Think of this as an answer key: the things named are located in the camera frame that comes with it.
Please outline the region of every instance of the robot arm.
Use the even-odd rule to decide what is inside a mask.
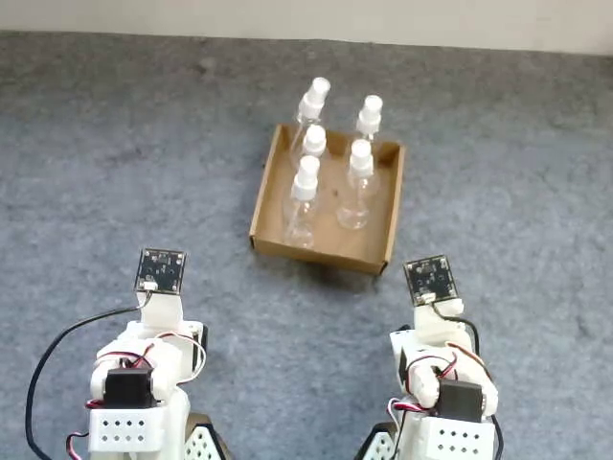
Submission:
[[[404,397],[391,399],[393,424],[376,425],[356,460],[491,460],[502,433],[498,391],[475,353],[445,256],[407,263],[415,328],[390,334]]]
[[[206,362],[202,323],[185,321],[180,288],[186,254],[145,249],[135,289],[141,320],[100,349],[90,380],[92,459],[183,460],[190,414],[181,383]]]

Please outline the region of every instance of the white spray nozzle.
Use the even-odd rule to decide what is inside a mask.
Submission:
[[[305,93],[298,106],[298,111],[308,119],[317,119],[321,114],[326,96],[329,92],[329,81],[323,77],[313,79],[310,88]]]
[[[320,157],[326,149],[326,130],[319,125],[311,125],[303,140],[303,154]]]
[[[352,143],[352,156],[349,159],[350,170],[358,177],[373,175],[375,170],[371,143],[357,139]]]
[[[364,100],[364,106],[357,116],[355,128],[362,134],[375,134],[379,131],[381,125],[381,108],[383,100],[375,94],[367,96]]]
[[[319,159],[314,156],[303,156],[300,159],[300,167],[294,176],[291,194],[301,201],[309,201],[315,198],[317,193],[317,174],[319,172]]]

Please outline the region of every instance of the perforated white panel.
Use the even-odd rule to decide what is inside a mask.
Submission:
[[[394,447],[394,440],[388,433],[377,433],[362,460],[391,460]]]
[[[197,426],[185,443],[185,460],[221,460],[211,431]]]
[[[89,417],[91,452],[155,452],[164,443],[164,407],[94,409]]]
[[[491,460],[494,426],[426,417],[420,422],[416,452],[420,460]]]

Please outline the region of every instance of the white wall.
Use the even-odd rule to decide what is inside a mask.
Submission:
[[[0,0],[0,30],[330,38],[613,55],[613,0]]]

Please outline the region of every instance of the open cardboard box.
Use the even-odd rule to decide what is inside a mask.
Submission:
[[[348,160],[343,156],[351,138],[342,132],[327,131],[331,160],[322,163],[319,173],[320,208],[315,221],[315,244],[312,249],[303,249],[283,241],[282,205],[295,173],[287,153],[290,132],[288,125],[278,125],[275,130],[249,231],[251,244],[262,254],[381,274],[394,248],[404,147],[383,142],[373,152],[381,186],[366,227],[348,230],[338,224],[335,209],[338,185],[346,180]]]

